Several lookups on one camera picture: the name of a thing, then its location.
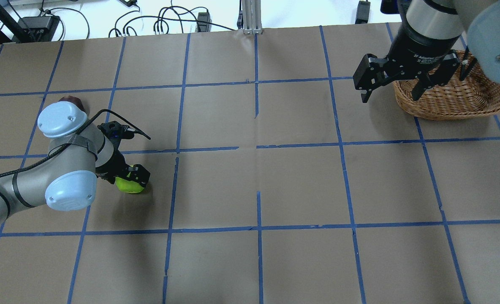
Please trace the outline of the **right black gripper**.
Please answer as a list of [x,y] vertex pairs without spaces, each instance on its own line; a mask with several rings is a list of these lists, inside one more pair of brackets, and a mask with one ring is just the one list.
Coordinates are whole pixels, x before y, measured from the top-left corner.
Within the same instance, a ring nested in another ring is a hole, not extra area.
[[455,37],[438,40],[424,36],[403,20],[385,58],[364,54],[353,74],[354,88],[367,103],[372,92],[389,85],[393,76],[414,79],[421,72],[411,91],[412,99],[418,101],[426,90],[447,85],[455,74],[460,60],[457,53],[448,53],[454,43]]

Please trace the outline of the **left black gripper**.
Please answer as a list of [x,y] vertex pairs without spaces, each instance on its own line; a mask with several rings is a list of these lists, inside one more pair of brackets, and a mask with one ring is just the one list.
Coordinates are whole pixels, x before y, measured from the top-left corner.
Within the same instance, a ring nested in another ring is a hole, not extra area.
[[96,167],[95,174],[109,183],[115,183],[117,177],[124,177],[124,180],[134,182],[141,187],[147,187],[150,180],[150,172],[143,165],[130,166],[126,164],[126,160],[119,150],[114,150],[106,163]]

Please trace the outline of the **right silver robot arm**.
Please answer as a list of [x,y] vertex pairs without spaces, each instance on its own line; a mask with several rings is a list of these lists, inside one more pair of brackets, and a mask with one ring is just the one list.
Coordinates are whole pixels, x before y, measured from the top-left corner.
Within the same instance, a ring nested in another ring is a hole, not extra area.
[[416,79],[414,100],[449,83],[461,66],[452,47],[463,33],[486,77],[500,84],[500,0],[399,0],[394,8],[401,26],[388,54],[365,54],[353,75],[362,102],[393,81]]

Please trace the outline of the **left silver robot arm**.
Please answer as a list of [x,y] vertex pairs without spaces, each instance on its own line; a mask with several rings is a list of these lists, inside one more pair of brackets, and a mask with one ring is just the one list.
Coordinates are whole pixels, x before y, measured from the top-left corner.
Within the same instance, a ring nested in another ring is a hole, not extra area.
[[96,125],[82,101],[65,96],[43,109],[37,126],[50,140],[49,153],[30,166],[0,174],[0,226],[17,212],[47,205],[72,211],[95,200],[98,179],[125,193],[146,188],[150,172],[141,164],[130,165],[119,151],[122,140],[145,133],[127,121]]

